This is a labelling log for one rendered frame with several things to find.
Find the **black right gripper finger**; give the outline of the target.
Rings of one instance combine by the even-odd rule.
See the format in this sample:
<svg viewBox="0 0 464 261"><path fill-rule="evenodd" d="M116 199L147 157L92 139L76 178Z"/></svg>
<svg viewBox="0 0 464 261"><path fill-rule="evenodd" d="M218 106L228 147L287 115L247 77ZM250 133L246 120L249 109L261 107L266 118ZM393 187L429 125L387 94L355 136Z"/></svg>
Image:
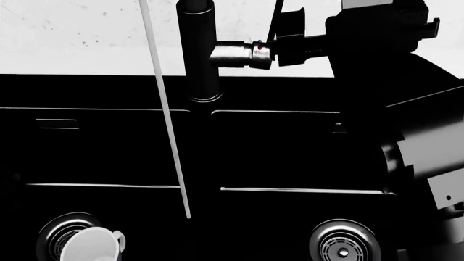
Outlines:
<svg viewBox="0 0 464 261"><path fill-rule="evenodd" d="M278 36L276 39L279 67L289 67L293 65L303 65L306 58L306 51L302 47L302 34L290 36Z"/></svg>
<svg viewBox="0 0 464 261"><path fill-rule="evenodd" d="M281 12L277 16L276 37L289 38L305 36L305 8L291 12Z"/></svg>

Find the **thin black faucet lever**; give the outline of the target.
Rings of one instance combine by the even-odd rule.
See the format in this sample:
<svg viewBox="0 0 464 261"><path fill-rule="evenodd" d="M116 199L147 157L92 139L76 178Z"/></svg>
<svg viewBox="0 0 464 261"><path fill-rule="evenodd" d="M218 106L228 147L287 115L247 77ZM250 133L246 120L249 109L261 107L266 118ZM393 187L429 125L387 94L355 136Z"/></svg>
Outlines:
<svg viewBox="0 0 464 261"><path fill-rule="evenodd" d="M269 31L268 31L268 37L267 37L267 40L266 42L270 42L270 41L273 41L275 36L276 36L276 27L277 27L277 23L278 23L278 17L282 11L282 8L283 8L283 4L284 4L284 0L276 0L275 1L275 7L274 7L274 10L273 10L273 16L272 16L272 19L271 19L271 23L270 23L270 27L269 27Z"/></svg>

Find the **black metal faucet body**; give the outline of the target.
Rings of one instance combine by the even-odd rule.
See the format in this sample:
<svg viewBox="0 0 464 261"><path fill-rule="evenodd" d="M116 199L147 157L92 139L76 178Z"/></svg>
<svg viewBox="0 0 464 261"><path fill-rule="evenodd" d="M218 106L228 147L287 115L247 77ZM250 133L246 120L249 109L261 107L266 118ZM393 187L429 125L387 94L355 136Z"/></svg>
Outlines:
<svg viewBox="0 0 464 261"><path fill-rule="evenodd" d="M176 11L188 94L193 102L210 103L223 95L220 68L270 69L267 43L217 40L213 0L178 0Z"/></svg>

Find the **black double basin sink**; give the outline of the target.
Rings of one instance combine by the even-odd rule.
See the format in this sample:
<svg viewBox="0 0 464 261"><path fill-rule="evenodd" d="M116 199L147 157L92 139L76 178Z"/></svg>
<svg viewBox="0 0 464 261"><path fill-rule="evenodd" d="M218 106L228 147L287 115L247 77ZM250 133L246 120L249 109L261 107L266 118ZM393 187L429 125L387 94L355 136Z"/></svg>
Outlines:
<svg viewBox="0 0 464 261"><path fill-rule="evenodd" d="M397 261L402 201L343 124L335 78L222 78L210 104L164 77L191 219L152 76L0 75L0 261L38 261L40 230L86 212L123 261L312 261L348 219Z"/></svg>

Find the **thin white rod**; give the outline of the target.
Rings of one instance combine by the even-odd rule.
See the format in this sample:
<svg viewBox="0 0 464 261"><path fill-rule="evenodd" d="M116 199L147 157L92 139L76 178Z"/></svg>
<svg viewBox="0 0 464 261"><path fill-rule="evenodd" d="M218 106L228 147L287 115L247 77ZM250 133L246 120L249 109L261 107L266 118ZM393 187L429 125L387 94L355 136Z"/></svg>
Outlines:
<svg viewBox="0 0 464 261"><path fill-rule="evenodd" d="M178 179L178 183L181 190L181 197L183 202L184 211L187 219L191 219L191 210L189 206L188 195L186 192L185 182L183 178L183 171L181 167L181 159L178 153L178 147L175 139L175 131L173 128L173 121L171 119L170 108L168 104L167 94L165 90L165 84L162 77L162 68L160 64L160 58L157 51L157 45L155 41L154 28L151 21L149 12L149 5L147 0L138 0L141 16L144 24L144 30L146 32L146 39L149 47L150 57L152 61L152 67L154 69L154 75L156 78L157 89L159 93L160 103L162 106L162 112L165 119L165 125L167 128L167 134L170 142L170 148L173 155L173 161L175 165L175 171Z"/></svg>

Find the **round metal drain strainer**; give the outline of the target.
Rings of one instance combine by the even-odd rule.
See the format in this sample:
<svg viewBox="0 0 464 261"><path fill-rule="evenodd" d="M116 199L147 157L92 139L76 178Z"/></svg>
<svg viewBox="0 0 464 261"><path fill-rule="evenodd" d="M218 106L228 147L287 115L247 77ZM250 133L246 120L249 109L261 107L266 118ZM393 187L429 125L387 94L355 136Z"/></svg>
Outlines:
<svg viewBox="0 0 464 261"><path fill-rule="evenodd" d="M36 241L37 260L60 261L62 250L71 237L92 227L102 227L102 223L86 212L70 212L49 221Z"/></svg>
<svg viewBox="0 0 464 261"><path fill-rule="evenodd" d="M312 261L382 261L381 247L372 230L348 219L317 225L308 249Z"/></svg>

